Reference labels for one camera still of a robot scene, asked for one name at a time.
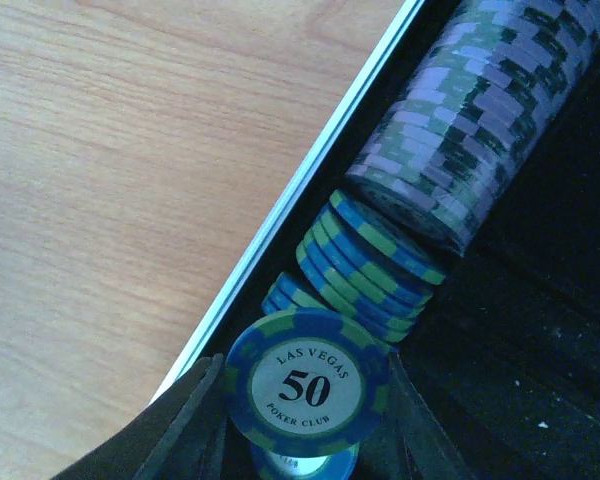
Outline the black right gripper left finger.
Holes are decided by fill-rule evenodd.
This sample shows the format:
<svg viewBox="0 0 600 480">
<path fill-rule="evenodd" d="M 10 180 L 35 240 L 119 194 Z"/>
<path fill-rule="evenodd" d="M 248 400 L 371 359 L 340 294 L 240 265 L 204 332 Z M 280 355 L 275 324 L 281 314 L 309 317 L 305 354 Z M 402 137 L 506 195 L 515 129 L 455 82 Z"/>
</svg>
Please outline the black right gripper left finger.
<svg viewBox="0 0 600 480">
<path fill-rule="evenodd" d="M 224 357 L 200 358 L 120 432 L 57 479 L 218 479 L 227 413 Z"/>
</svg>

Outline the blue white poker chip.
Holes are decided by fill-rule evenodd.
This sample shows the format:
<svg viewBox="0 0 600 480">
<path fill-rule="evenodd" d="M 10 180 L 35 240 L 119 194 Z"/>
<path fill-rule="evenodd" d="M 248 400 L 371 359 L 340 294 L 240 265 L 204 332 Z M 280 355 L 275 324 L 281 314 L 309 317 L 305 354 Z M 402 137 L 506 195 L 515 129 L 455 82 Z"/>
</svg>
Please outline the blue white poker chip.
<svg viewBox="0 0 600 480">
<path fill-rule="evenodd" d="M 279 311 L 257 320 L 226 357 L 229 416 L 252 443 L 318 457 L 368 437 L 387 406 L 388 353 L 355 321 L 327 309 Z"/>
<path fill-rule="evenodd" d="M 360 444 L 337 454 L 320 457 L 290 457 L 250 445 L 255 470 L 261 479 L 344 480 L 354 470 Z"/>
</svg>

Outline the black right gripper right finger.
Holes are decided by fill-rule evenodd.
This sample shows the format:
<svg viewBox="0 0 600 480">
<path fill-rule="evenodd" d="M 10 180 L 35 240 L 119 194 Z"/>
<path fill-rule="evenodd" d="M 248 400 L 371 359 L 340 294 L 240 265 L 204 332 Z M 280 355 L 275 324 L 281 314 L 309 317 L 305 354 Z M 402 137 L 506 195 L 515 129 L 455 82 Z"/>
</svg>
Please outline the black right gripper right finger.
<svg viewBox="0 0 600 480">
<path fill-rule="evenodd" d="M 397 353 L 388 355 L 387 420 L 397 460 L 395 479 L 475 479 L 462 455 L 407 375 Z"/>
</svg>

